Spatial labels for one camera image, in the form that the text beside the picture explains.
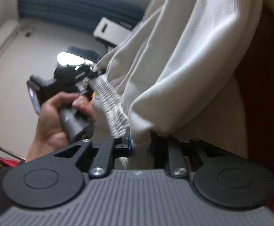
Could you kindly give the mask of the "person's left hand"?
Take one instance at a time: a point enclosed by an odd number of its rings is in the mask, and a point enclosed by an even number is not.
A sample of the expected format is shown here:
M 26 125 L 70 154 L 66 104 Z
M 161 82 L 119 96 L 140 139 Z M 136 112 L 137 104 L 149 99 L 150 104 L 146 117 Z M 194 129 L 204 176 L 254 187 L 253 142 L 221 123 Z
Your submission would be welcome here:
M 26 156 L 26 163 L 69 145 L 58 114 L 58 110 L 68 104 L 95 121 L 95 111 L 86 96 L 60 92 L 51 97 L 40 109 L 35 137 Z

